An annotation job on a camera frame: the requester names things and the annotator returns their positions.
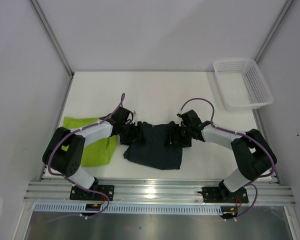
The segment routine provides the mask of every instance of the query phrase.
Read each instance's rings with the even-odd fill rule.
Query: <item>green towel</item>
[[[98,119],[98,117],[78,119],[65,116],[63,126],[67,129],[76,129],[95,123]],[[83,167],[97,167],[109,164],[117,145],[117,136],[103,138],[91,143],[83,149],[81,165]]]

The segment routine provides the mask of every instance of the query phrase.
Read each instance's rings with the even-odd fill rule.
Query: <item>purple cable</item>
[[[255,189],[255,196],[254,196],[253,202],[251,203],[251,205],[249,206],[249,208],[248,208],[245,212],[241,213],[240,215],[237,215],[237,216],[235,217],[236,219],[237,219],[237,218],[240,218],[240,217],[243,217],[244,215],[246,215],[247,212],[249,212],[249,211],[254,207],[254,205],[256,204],[256,201],[257,201],[257,197],[258,197],[258,188],[256,187],[256,185],[254,185],[253,183],[248,183],[248,184],[246,184],[245,186],[252,186],[252,187],[254,187],[254,189]]]
[[[48,163],[47,163],[47,169],[48,169],[48,172],[53,175],[53,176],[61,176],[61,177],[64,177],[64,179],[68,180],[70,183],[74,184],[77,186],[77,188],[80,188],[84,191],[87,191],[87,192],[90,192],[90,193],[94,193],[94,194],[99,194],[99,195],[102,195],[105,197],[107,203],[106,203],[106,206],[99,212],[97,212],[96,214],[94,215],[91,215],[91,216],[88,216],[87,218],[90,219],[90,218],[93,218],[99,214],[101,214],[102,212],[104,212],[105,210],[107,210],[108,206],[109,206],[109,203],[110,203],[110,199],[109,197],[100,192],[100,191],[94,191],[94,190],[90,190],[90,189],[87,189],[87,188],[84,188],[78,184],[76,184],[75,182],[73,182],[72,180],[70,180],[68,177],[64,176],[63,174],[58,174],[58,173],[53,173],[52,170],[51,170],[51,162],[52,162],[52,159],[56,153],[56,151],[61,147],[61,145],[64,143],[65,140],[67,140],[70,136],[72,136],[73,134],[76,134],[78,132],[80,132],[81,130],[85,130],[85,129],[88,129],[88,128],[91,128],[91,127],[94,127],[94,126],[97,126],[97,125],[100,125],[100,124],[103,124],[106,120],[108,120],[117,110],[119,107],[122,107],[123,106],[123,101],[125,100],[125,96],[126,94],[125,93],[122,93],[121,95],[121,99],[120,99],[120,103],[119,105],[115,108],[115,110],[108,114],[103,120],[101,120],[100,122],[95,122],[95,123],[92,123],[90,125],[87,125],[87,126],[84,126],[82,127],[82,129],[77,129],[77,130],[74,130],[70,133],[68,133],[66,136],[64,136],[64,138],[61,139],[60,142],[58,142],[58,144],[55,146],[55,148],[53,149],[52,153],[50,154],[50,157],[49,157],[49,160],[48,160]],[[56,220],[59,220],[59,219],[63,219],[63,218],[67,218],[67,217],[71,217],[71,216],[78,216],[77,214],[75,213],[72,213],[72,214],[67,214],[67,215],[64,215],[64,216],[60,216],[60,217],[57,217],[55,219],[52,219],[52,220],[49,220],[49,221],[46,221],[45,223],[51,223],[51,222],[54,222]]]
[[[191,101],[193,101],[193,100],[202,100],[202,101],[205,101],[205,102],[207,102],[208,104],[210,104],[210,106],[211,106],[211,108],[212,108],[212,114],[211,114],[210,124],[211,124],[211,126],[213,126],[215,129],[224,131],[224,132],[229,133],[229,134],[237,134],[237,135],[239,135],[239,136],[245,137],[245,138],[249,139],[250,141],[252,141],[254,144],[256,144],[256,145],[257,145],[257,146],[258,146],[258,147],[266,154],[266,156],[267,156],[267,157],[270,159],[270,161],[271,161],[271,171],[270,171],[270,173],[268,173],[268,174],[261,175],[260,178],[269,177],[269,176],[271,176],[271,175],[275,172],[276,166],[275,166],[275,162],[274,162],[273,158],[271,157],[270,153],[269,153],[269,152],[268,152],[268,151],[267,151],[267,150],[266,150],[259,142],[257,142],[257,141],[254,140],[252,137],[250,137],[250,136],[248,136],[248,135],[246,135],[246,134],[244,134],[244,133],[241,133],[241,132],[237,132],[237,133],[236,133],[236,132],[234,132],[234,131],[232,131],[232,130],[228,130],[228,129],[226,129],[226,128],[219,127],[219,126],[216,126],[216,125],[214,124],[215,107],[214,107],[214,105],[213,105],[209,100],[207,100],[207,99],[205,99],[205,98],[201,98],[201,97],[191,98],[191,99],[189,99],[188,101],[186,101],[186,102],[182,105],[181,110],[184,109],[184,107],[185,107],[185,105],[186,105],[187,103],[189,103],[189,102],[191,102]],[[257,189],[257,187],[253,184],[253,181],[250,181],[250,182],[248,182],[246,185],[244,185],[244,187],[247,187],[247,186],[253,186],[253,187],[254,187],[254,189],[255,189],[255,197],[254,197],[253,202],[252,202],[252,204],[250,205],[250,207],[249,207],[245,212],[243,212],[243,213],[241,213],[240,215],[238,215],[236,218],[240,218],[240,217],[244,216],[247,212],[249,212],[249,211],[253,208],[253,206],[255,205],[255,203],[256,203],[256,201],[257,201],[257,197],[258,197],[258,189]]]

